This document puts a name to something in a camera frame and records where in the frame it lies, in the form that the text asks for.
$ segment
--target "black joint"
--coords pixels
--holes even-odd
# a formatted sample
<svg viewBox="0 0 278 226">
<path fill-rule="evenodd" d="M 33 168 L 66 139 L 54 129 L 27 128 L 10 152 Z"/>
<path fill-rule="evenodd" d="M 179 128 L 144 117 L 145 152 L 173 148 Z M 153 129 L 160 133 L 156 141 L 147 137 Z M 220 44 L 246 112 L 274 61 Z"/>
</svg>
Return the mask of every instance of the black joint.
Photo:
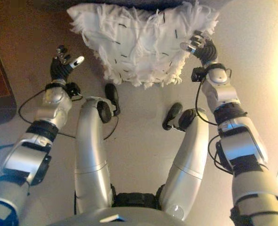
<svg viewBox="0 0 278 226">
<path fill-rule="evenodd" d="M 31 149 L 34 149 L 34 150 L 38 150 L 38 151 L 41 151 L 41 152 L 46 152 L 46 153 L 49 153 L 50 150 L 51 150 L 51 144 L 46 144 L 46 146 L 40 146 L 40 145 L 37 145 L 37 144 L 34 144 L 34 143 L 30 143 L 30 142 L 24 142 L 22 144 L 23 147 L 29 147 Z"/>
<path fill-rule="evenodd" d="M 193 121 L 196 116 L 196 111 L 194 109 L 188 109 L 184 111 L 182 116 L 179 118 L 179 128 L 185 131 Z"/>
<path fill-rule="evenodd" d="M 19 176 L 14 176 L 10 174 L 5 174 L 3 176 L 0 176 L 0 181 L 8 181 L 11 183 L 15 183 L 19 186 L 23 186 L 24 183 L 28 183 L 25 179 L 25 177 L 19 177 Z"/>
<path fill-rule="evenodd" d="M 51 88 L 55 88 L 55 87 L 61 87 L 61 88 L 63 88 L 65 91 L 67 90 L 67 89 L 66 89 L 66 86 L 63 85 L 63 84 L 60 84 L 60 83 L 49 83 L 49 84 L 46 85 L 45 91 L 47 91 L 48 89 L 51 89 Z"/>
<path fill-rule="evenodd" d="M 203 65 L 208 61 L 214 61 L 218 57 L 216 47 L 210 40 L 206 41 L 204 47 L 197 48 L 194 55 L 201 60 Z"/>
<path fill-rule="evenodd" d="M 207 75 L 203 67 L 196 67 L 192 70 L 191 81 L 202 81 Z"/>
<path fill-rule="evenodd" d="M 247 215 L 240 215 L 238 206 L 234 206 L 231 209 L 230 219 L 233 221 L 235 226 L 253 226 L 252 220 Z"/>
<path fill-rule="evenodd" d="M 44 160 L 42 161 L 37 173 L 35 174 L 35 177 L 31 183 L 32 186 L 37 185 L 43 181 L 43 179 L 47 173 L 47 170 L 49 168 L 50 161 L 51 161 L 51 156 L 46 155 Z"/>
<path fill-rule="evenodd" d="M 200 37 L 203 38 L 202 34 L 203 34 L 203 33 L 202 33 L 201 31 L 198 31 L 198 30 L 195 30 L 195 31 L 194 31 L 194 35 L 198 35 L 198 36 L 200 36 Z"/>
<path fill-rule="evenodd" d="M 111 120 L 112 114 L 109 105 L 104 101 L 99 101 L 97 104 L 97 110 L 99 117 L 103 123 L 107 123 Z"/>
<path fill-rule="evenodd" d="M 53 142 L 58 133 L 58 128 L 47 121 L 34 121 L 26 133 L 38 134 Z"/>
<path fill-rule="evenodd" d="M 143 193 L 119 193 L 116 196 L 113 207 L 145 207 L 156 209 L 156 198 L 153 194 Z"/>
<path fill-rule="evenodd" d="M 259 171 L 263 172 L 260 164 L 253 154 L 237 157 L 230 160 L 233 165 L 234 176 L 237 177 L 241 173 Z"/>
<path fill-rule="evenodd" d="M 74 96 L 78 96 L 81 93 L 81 89 L 76 83 L 70 82 L 66 84 L 66 92 L 69 97 L 72 98 Z"/>
<path fill-rule="evenodd" d="M 241 106 L 237 103 L 227 103 L 223 106 L 220 106 L 217 110 L 214 111 L 215 121 L 218 125 L 221 123 L 238 118 L 238 117 L 245 117 L 247 112 L 245 112 Z"/>
<path fill-rule="evenodd" d="M 223 69 L 224 71 L 226 70 L 225 66 L 223 64 L 220 64 L 220 63 L 216 63 L 216 64 L 211 64 L 209 65 L 206 69 L 205 69 L 205 72 L 206 74 L 212 70 L 212 69 L 215 69 L 215 68 L 220 68 L 220 69 Z"/>
</svg>

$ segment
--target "black rubber grip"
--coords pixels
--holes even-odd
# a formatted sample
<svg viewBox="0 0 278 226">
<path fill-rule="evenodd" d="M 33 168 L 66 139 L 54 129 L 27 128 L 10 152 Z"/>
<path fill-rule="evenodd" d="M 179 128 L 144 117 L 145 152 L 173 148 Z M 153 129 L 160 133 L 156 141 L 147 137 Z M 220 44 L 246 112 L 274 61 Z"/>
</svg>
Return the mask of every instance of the black rubber grip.
<svg viewBox="0 0 278 226">
<path fill-rule="evenodd" d="M 34 121 L 26 133 L 34 133 L 54 141 L 58 128 L 47 121 Z"/>
</svg>

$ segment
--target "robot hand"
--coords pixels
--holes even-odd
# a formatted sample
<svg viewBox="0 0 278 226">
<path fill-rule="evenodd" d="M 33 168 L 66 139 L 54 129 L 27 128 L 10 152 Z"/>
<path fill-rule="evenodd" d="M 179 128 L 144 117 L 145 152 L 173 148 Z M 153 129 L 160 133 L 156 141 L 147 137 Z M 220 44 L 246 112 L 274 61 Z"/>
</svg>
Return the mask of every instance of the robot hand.
<svg viewBox="0 0 278 226">
<path fill-rule="evenodd" d="M 52 81 L 62 79 L 67 82 L 67 78 L 72 70 L 84 61 L 84 57 L 80 56 L 72 62 L 67 63 L 67 61 L 71 58 L 70 54 L 65 55 L 67 51 L 67 48 L 65 48 L 63 45 L 60 45 L 56 49 L 57 54 L 55 57 L 53 57 L 50 67 Z"/>
</svg>

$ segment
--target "black strap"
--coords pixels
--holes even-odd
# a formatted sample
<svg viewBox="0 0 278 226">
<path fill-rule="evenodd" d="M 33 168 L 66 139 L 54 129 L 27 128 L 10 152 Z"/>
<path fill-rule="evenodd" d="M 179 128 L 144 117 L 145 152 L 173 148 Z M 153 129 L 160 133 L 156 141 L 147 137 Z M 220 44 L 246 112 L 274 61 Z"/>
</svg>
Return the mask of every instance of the black strap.
<svg viewBox="0 0 278 226">
<path fill-rule="evenodd" d="M 225 68 L 225 66 L 223 64 L 217 63 L 217 64 L 209 65 L 205 69 L 205 74 L 207 74 L 211 69 L 215 69 L 215 68 L 220 68 L 220 69 L 226 70 L 226 68 Z"/>
<path fill-rule="evenodd" d="M 61 87 L 67 92 L 67 87 L 63 84 L 60 84 L 60 83 L 49 83 L 49 84 L 47 84 L 46 87 L 45 87 L 45 91 L 48 90 L 48 89 L 54 88 L 54 87 Z"/>
</svg>

